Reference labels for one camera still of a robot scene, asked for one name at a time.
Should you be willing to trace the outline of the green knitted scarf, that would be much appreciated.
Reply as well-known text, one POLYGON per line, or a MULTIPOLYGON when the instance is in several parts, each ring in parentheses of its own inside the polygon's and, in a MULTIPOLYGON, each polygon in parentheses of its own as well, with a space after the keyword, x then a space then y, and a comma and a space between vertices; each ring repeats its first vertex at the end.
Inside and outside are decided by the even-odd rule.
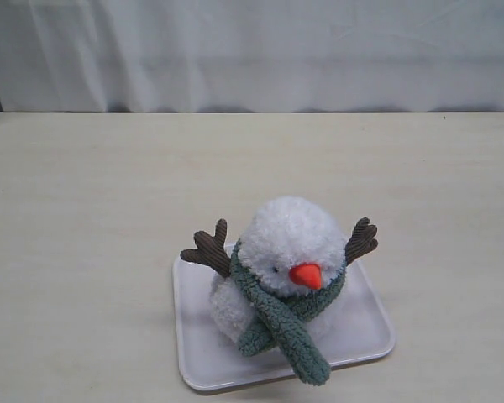
POLYGON ((260 286, 259 278, 239 258, 237 242, 230 258, 230 279, 255 309, 255 318, 237 341, 245 357, 253 357, 279 348, 297 378, 315 386, 324 385, 331 366, 308 333, 307 324, 329 307, 340 295, 346 279, 347 264, 342 261, 336 276, 320 290, 304 296, 279 298, 260 286))

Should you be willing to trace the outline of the white square plastic tray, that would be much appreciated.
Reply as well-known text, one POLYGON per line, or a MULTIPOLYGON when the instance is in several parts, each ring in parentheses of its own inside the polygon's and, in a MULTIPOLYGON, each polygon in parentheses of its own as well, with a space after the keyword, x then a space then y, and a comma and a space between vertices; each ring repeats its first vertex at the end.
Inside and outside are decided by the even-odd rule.
MULTIPOLYGON (((199 394, 294 378, 291 366, 277 349, 243 357, 210 316, 208 296, 214 272, 175 258, 172 267, 176 349, 184 383, 199 394)), ((332 327, 317 346, 332 370, 367 364, 387 356, 396 333, 361 260, 350 265, 332 327)))

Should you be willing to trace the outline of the white backdrop curtain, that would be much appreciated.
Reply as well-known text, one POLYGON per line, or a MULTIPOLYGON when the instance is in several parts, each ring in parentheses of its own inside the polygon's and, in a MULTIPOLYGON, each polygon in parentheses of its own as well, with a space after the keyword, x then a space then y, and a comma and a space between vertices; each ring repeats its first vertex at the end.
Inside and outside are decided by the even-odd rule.
POLYGON ((0 110, 504 111, 504 1, 0 1, 0 110))

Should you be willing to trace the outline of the white plush snowman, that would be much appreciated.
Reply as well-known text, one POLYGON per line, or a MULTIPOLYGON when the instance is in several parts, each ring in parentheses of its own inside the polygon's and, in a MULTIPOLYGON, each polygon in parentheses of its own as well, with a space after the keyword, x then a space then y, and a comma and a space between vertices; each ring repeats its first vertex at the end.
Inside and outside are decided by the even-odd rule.
MULTIPOLYGON (((281 196, 262 205, 239 237, 239 262, 251 271, 260 288, 290 304, 317 296, 344 269, 376 249, 377 227, 367 217, 345 238, 336 220, 322 207, 298 196, 281 196)), ((219 219, 213 234, 198 231, 195 246, 182 260, 211 268, 211 314, 219 331, 233 343, 256 319, 252 301, 230 277, 224 249, 227 223, 219 219)))

